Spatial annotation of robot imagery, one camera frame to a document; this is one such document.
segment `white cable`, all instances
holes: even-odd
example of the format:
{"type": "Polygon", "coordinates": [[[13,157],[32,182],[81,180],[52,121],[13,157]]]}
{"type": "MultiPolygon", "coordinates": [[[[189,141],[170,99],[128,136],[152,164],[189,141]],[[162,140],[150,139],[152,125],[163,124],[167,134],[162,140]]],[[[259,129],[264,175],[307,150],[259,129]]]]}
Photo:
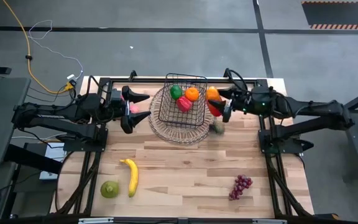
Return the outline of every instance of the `white cable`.
{"type": "Polygon", "coordinates": [[[40,46],[40,47],[43,48],[43,49],[48,49],[50,52],[55,53],[55,54],[59,54],[59,55],[62,56],[63,58],[76,60],[76,61],[78,62],[78,64],[81,66],[81,72],[80,72],[80,74],[79,74],[77,77],[75,77],[75,80],[77,80],[77,79],[79,79],[79,78],[82,76],[82,74],[84,73],[84,68],[83,68],[81,62],[80,62],[77,58],[64,56],[62,53],[56,52],[56,51],[54,51],[54,50],[51,50],[49,47],[45,47],[45,46],[41,45],[40,43],[38,43],[38,42],[36,41],[36,40],[42,40],[42,39],[44,39],[44,38],[47,36],[47,34],[48,34],[50,31],[52,31],[52,24],[53,24],[53,21],[50,20],[50,19],[48,19],[48,20],[46,20],[46,21],[41,21],[41,22],[36,23],[36,24],[35,24],[34,26],[32,26],[31,29],[29,30],[28,38],[30,38],[32,41],[34,41],[34,43],[36,43],[38,46],[40,46]],[[32,30],[36,25],[38,25],[38,24],[40,24],[40,23],[43,23],[43,22],[50,22],[50,28],[49,28],[49,30],[48,30],[48,31],[44,34],[44,36],[42,36],[41,38],[32,37],[32,35],[31,35],[31,30],[32,30]]]}
{"type": "MultiPolygon", "coordinates": [[[[67,133],[60,133],[60,134],[54,134],[53,136],[49,136],[47,138],[40,138],[41,140],[49,140],[53,137],[56,137],[56,136],[59,136],[59,135],[62,135],[62,134],[67,134],[67,133]]],[[[36,139],[38,140],[36,137],[30,137],[30,136],[15,136],[15,137],[12,137],[12,139],[36,139]]]]}

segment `yellow banana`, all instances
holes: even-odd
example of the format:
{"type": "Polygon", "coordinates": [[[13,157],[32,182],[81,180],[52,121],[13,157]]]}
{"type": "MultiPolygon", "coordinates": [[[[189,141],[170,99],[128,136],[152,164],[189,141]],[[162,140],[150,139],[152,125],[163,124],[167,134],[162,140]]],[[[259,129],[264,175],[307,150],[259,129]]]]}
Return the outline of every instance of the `yellow banana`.
{"type": "Polygon", "coordinates": [[[133,197],[136,192],[137,181],[139,179],[139,171],[137,169],[136,163],[132,159],[120,159],[120,162],[123,162],[131,168],[131,181],[129,182],[129,197],[133,197]]]}

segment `wooden tabletop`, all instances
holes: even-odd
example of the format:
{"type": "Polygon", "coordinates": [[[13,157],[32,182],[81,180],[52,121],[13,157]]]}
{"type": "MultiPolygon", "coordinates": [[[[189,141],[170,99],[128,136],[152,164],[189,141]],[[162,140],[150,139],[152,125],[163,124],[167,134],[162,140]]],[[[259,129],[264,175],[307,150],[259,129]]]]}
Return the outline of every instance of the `wooden tabletop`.
{"type": "MultiPolygon", "coordinates": [[[[81,94],[86,91],[87,80],[88,77],[84,77],[81,94]]],[[[283,79],[267,81],[269,86],[286,94],[283,79]]],[[[163,83],[117,83],[114,87],[121,89],[124,85],[129,85],[136,93],[151,96],[137,104],[141,111],[149,109],[151,98],[163,87],[163,83]]],[[[90,92],[96,91],[93,83],[90,92]]],[[[283,124],[292,124],[292,120],[285,120],[283,124]]],[[[153,133],[147,119],[136,126],[133,134],[122,132],[119,121],[108,123],[108,143],[99,166],[92,216],[274,217],[265,157],[257,140],[258,117],[235,112],[225,128],[223,136],[210,134],[199,143],[184,146],[161,140],[153,133]],[[133,159],[139,167],[139,185],[133,198],[127,196],[130,170],[119,162],[127,158],[133,159]],[[240,200],[229,201],[228,195],[238,174],[251,177],[254,183],[244,190],[240,200]],[[100,187],[107,180],[119,182],[120,194],[116,198],[101,196],[100,187]]],[[[67,201],[78,184],[83,157],[83,152],[75,152],[63,166],[58,181],[59,206],[67,201]]],[[[313,213],[301,161],[285,154],[283,165],[289,189],[302,206],[313,213]]],[[[85,189],[81,209],[85,207],[87,191],[85,189]]],[[[284,212],[281,190],[277,193],[284,212]]]]}

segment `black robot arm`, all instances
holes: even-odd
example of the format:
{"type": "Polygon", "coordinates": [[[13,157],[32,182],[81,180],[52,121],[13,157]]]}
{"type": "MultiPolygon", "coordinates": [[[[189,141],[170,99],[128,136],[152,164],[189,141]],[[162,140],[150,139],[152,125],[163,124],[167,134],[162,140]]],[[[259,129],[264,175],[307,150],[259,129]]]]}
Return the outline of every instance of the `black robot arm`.
{"type": "Polygon", "coordinates": [[[24,103],[14,108],[12,122],[21,130],[40,126],[66,132],[67,135],[58,138],[66,143],[64,149],[67,151],[74,147],[84,151],[94,151],[95,147],[102,150],[106,145],[108,130],[101,124],[120,118],[122,130],[127,134],[132,133],[133,128],[151,112],[131,113],[129,103],[149,97],[134,93],[124,86],[122,93],[112,89],[109,99],[102,99],[96,93],[87,93],[77,98],[71,96],[72,101],[66,106],[24,103]]]}
{"type": "MultiPolygon", "coordinates": [[[[336,100],[327,103],[314,101],[297,101],[292,97],[276,92],[273,87],[256,86],[251,91],[234,85],[227,89],[218,90],[227,100],[209,100],[223,115],[223,122],[228,122],[232,111],[242,111],[270,118],[285,119],[298,115],[317,116],[317,118],[293,124],[290,126],[272,125],[268,130],[259,132],[262,150],[268,150],[272,144],[284,142],[293,136],[316,131],[319,129],[346,130],[354,123],[349,110],[336,100]]],[[[313,147],[306,141],[295,140],[303,150],[313,147]]]]}

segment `gray floor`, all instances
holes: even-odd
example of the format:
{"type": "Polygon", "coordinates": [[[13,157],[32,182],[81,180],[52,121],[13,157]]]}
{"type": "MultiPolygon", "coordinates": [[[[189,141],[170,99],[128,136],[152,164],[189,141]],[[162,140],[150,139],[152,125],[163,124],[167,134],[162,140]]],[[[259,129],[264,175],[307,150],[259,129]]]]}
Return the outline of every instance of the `gray floor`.
{"type": "MultiPolygon", "coordinates": [[[[54,25],[67,27],[256,28],[251,0],[10,0],[10,3],[25,26],[53,19],[54,25]]],[[[308,29],[300,0],[259,0],[259,4],[266,29],[308,29]]],[[[0,26],[16,26],[2,1],[0,26]]],[[[266,39],[274,77],[285,79],[289,95],[298,100],[337,99],[343,103],[358,95],[358,35],[266,35],[266,39]]],[[[40,42],[77,57],[84,65],[85,75],[128,75],[135,69],[139,75],[177,72],[213,77],[221,76],[230,67],[243,77],[266,77],[257,34],[52,32],[40,42]]],[[[22,32],[0,31],[0,66],[11,67],[11,77],[29,76],[25,54],[22,32]]],[[[32,55],[34,74],[53,90],[59,89],[68,75],[80,71],[76,62],[62,60],[33,43],[32,55]]],[[[41,90],[35,82],[32,87],[41,90]]],[[[32,90],[29,94],[46,98],[32,90]]],[[[56,104],[68,101],[61,97],[56,104]]],[[[42,137],[55,133],[41,128],[35,132],[42,137]]],[[[342,181],[342,175],[357,167],[345,134],[323,130],[306,134],[303,139],[316,145],[305,153],[315,212],[337,213],[343,219],[358,221],[358,182],[342,181]]],[[[24,142],[14,141],[18,145],[24,142]]],[[[25,200],[15,207],[16,213],[26,216],[47,212],[41,205],[39,210],[29,206],[47,203],[45,192],[21,197],[25,200]]]]}

